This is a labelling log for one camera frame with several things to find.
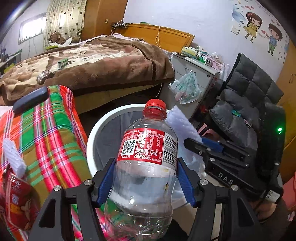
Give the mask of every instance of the quilted chair cushion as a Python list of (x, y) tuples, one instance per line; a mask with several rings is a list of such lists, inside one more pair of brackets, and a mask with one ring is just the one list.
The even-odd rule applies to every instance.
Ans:
[[(277, 104), (283, 92), (275, 82), (253, 61), (241, 54), (234, 66), (228, 83), (220, 94), (221, 101), (210, 110), (210, 115), (218, 127), (235, 143), (257, 149), (259, 115), (264, 102)], [(238, 111), (241, 117), (231, 113)], [(248, 128), (244, 119), (252, 125)]]

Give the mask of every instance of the heart-patterned curtain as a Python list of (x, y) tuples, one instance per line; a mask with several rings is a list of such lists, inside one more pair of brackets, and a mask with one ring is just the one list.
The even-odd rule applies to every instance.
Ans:
[(59, 32), (65, 39), (80, 38), (85, 6), (86, 0), (51, 0), (46, 12), (44, 50), (54, 32)]

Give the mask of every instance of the white wall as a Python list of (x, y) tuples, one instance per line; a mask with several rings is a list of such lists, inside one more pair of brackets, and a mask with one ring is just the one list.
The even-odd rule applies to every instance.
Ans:
[[(258, 34), (253, 43), (250, 42), (250, 37), (245, 39), (247, 33), (243, 26), (246, 26), (247, 21), (243, 21), (244, 24), (239, 27), (232, 18), (233, 6), (238, 2), (241, 7), (239, 11), (244, 17), (246, 12), (255, 12), (262, 19), (263, 15), (266, 15), (269, 19), (263, 19), (259, 31), (265, 29), (269, 33), (268, 25), (273, 16), (261, 5), (259, 7), (256, 0), (248, 0), (248, 2), (246, 0), (128, 0), (123, 21), (126, 23), (149, 22), (152, 25), (191, 33), (195, 35), (194, 43), (203, 46), (210, 54), (218, 52), (222, 55), (224, 62), (231, 67), (237, 54), (244, 53), (276, 81), (286, 55), (284, 54), (282, 59), (280, 56), (271, 56), (267, 53), (269, 39), (264, 39)], [(249, 10), (244, 7), (251, 4), (255, 9)], [(230, 32), (233, 24), (240, 29), (239, 35)], [(278, 42), (276, 54), (280, 53), (280, 46), (283, 45), (281, 47), (284, 48), (286, 42), (289, 43), (288, 36)]]
[(43, 52), (43, 34), (40, 34), (30, 40), (26, 40), (21, 44), (19, 42), (20, 25), (23, 21), (32, 18), (38, 14), (45, 13), (50, 0), (37, 0), (34, 2), (11, 26), (10, 30), (0, 44), (0, 49), (6, 48), (6, 54), (10, 55), (22, 49), (21, 59), (25, 60), (28, 57), (33, 57)]

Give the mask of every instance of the brown blanket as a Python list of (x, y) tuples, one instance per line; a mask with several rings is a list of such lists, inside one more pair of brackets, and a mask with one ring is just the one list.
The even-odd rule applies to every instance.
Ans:
[[(57, 62), (64, 58), (68, 58), (68, 65), (57, 70)], [(53, 72), (54, 77), (38, 85), (36, 78), (44, 70)], [(64, 85), (78, 96), (173, 78), (169, 58), (159, 47), (108, 36), (81, 46), (53, 49), (18, 63), (0, 80), (0, 105), (12, 105), (42, 86)]]

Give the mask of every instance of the bottle label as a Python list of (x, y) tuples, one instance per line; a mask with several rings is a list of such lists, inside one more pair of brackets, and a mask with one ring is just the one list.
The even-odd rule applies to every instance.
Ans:
[(177, 147), (176, 138), (164, 131), (137, 128), (124, 133), (117, 161), (146, 161), (176, 170)]

